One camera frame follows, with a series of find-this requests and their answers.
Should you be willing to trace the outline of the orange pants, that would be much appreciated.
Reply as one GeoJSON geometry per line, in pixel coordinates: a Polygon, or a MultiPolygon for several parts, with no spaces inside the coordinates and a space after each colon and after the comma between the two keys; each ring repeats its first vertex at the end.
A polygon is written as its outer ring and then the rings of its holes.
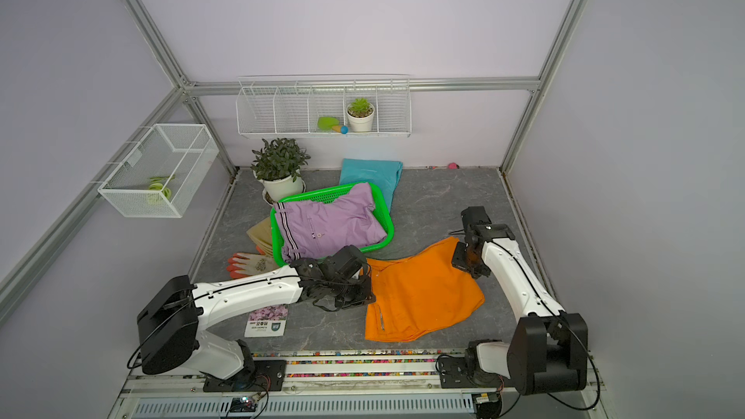
{"type": "Polygon", "coordinates": [[[450,237],[409,258],[368,261],[376,300],[367,308],[365,339],[416,341],[465,321],[485,303],[471,275],[452,266],[457,244],[450,237]]]}

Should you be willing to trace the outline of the khaki pants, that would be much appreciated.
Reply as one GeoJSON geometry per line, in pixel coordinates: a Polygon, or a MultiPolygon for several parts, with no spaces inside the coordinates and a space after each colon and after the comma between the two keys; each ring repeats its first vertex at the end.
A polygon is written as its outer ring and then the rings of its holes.
{"type": "Polygon", "coordinates": [[[260,254],[273,255],[272,225],[269,217],[253,225],[246,234],[260,254]]]}

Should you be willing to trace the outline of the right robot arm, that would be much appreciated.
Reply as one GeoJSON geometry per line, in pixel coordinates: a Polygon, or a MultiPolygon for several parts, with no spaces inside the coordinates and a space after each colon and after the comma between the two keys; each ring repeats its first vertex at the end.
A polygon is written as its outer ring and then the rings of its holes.
{"type": "Polygon", "coordinates": [[[516,319],[511,340],[474,341],[465,374],[479,387],[511,385],[523,396],[580,391],[587,386],[589,329],[544,288],[506,225],[471,225],[457,244],[453,266],[494,277],[516,319]]]}

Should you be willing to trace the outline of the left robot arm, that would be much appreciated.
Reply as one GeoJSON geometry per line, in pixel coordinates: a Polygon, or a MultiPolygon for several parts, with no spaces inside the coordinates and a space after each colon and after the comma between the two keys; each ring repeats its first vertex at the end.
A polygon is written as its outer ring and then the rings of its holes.
{"type": "Polygon", "coordinates": [[[127,362],[155,376],[178,368],[199,372],[219,390],[252,387],[261,376],[245,341],[228,341],[211,327],[269,306],[330,298],[331,312],[374,302],[372,269],[347,246],[331,257],[301,258],[268,273],[231,281],[170,279],[137,316],[139,345],[127,362]]]}

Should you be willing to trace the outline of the teal folded pants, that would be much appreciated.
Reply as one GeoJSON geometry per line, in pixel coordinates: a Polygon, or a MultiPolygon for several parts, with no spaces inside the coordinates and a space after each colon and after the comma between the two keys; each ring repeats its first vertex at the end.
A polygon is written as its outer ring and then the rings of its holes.
{"type": "Polygon", "coordinates": [[[386,203],[392,209],[395,190],[399,184],[403,163],[400,161],[343,159],[339,185],[370,182],[376,185],[386,203]]]}

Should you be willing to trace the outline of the green item in side basket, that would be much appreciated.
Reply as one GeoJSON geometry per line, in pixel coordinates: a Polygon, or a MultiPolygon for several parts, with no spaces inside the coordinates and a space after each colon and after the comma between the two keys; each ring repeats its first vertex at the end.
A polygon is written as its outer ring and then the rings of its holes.
{"type": "Polygon", "coordinates": [[[149,178],[149,187],[146,194],[146,200],[149,205],[171,202],[173,192],[170,190],[169,184],[175,178],[175,175],[149,178]]]}

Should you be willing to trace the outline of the flower seed packet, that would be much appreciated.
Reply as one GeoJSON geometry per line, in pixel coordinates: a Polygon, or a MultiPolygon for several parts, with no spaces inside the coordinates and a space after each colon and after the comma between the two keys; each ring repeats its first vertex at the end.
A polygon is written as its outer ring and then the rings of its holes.
{"type": "Polygon", "coordinates": [[[288,313],[287,305],[266,306],[266,308],[250,312],[244,336],[248,339],[282,337],[288,313]]]}

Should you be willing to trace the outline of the red white work glove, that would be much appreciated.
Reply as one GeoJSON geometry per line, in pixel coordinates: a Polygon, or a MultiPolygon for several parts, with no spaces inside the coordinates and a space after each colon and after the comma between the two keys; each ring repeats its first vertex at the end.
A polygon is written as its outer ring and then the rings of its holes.
{"type": "Polygon", "coordinates": [[[235,253],[229,260],[226,271],[231,279],[255,277],[279,269],[273,258],[264,254],[235,253]]]}

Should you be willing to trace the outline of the large potted plant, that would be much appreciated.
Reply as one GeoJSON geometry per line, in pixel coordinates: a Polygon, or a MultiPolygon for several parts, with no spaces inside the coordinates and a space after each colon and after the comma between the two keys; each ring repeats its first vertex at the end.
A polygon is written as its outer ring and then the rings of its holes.
{"type": "Polygon", "coordinates": [[[308,165],[310,155],[296,139],[275,138],[262,140],[260,149],[254,149],[250,164],[256,180],[263,185],[274,203],[301,194],[303,180],[301,169],[308,165]]]}

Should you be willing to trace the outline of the green toy shovel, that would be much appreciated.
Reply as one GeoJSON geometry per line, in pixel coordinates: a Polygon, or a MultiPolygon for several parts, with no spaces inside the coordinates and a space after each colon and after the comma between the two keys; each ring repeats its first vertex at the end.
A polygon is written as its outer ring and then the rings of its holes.
{"type": "Polygon", "coordinates": [[[337,118],[332,118],[331,116],[318,118],[317,128],[321,132],[336,132],[343,135],[348,133],[348,127],[343,125],[337,118]]]}

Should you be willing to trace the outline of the small potted succulent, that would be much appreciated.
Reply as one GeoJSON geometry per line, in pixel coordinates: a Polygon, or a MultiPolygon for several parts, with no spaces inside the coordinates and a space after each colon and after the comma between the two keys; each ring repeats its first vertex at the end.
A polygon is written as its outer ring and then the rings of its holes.
{"type": "Polygon", "coordinates": [[[373,131],[376,108],[367,98],[356,98],[347,106],[347,125],[353,133],[373,131]]]}

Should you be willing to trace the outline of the aluminium mounting rail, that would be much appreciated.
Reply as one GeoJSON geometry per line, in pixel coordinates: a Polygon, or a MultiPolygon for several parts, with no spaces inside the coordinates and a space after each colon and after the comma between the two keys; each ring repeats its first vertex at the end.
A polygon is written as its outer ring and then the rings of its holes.
{"type": "Polygon", "coordinates": [[[442,389],[438,355],[461,351],[363,350],[260,353],[255,361],[285,360],[279,392],[205,393],[207,376],[176,371],[126,380],[112,418],[518,418],[521,407],[539,417],[607,418],[591,381],[582,392],[522,397],[504,389],[442,389]]]}

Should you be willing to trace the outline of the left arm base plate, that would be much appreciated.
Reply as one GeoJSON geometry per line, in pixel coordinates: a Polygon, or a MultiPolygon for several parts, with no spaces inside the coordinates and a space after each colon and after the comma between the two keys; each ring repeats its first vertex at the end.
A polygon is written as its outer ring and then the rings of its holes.
{"type": "Polygon", "coordinates": [[[207,376],[203,391],[205,393],[233,392],[279,392],[285,381],[287,364],[285,360],[254,361],[252,369],[244,369],[227,380],[207,376]]]}

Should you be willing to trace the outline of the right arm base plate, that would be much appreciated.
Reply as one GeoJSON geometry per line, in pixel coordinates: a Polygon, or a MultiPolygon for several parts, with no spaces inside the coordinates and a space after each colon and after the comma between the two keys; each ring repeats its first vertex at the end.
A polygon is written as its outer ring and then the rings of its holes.
{"type": "Polygon", "coordinates": [[[504,389],[513,386],[513,382],[505,376],[477,370],[469,364],[466,357],[450,354],[438,355],[435,370],[442,389],[504,389]]]}

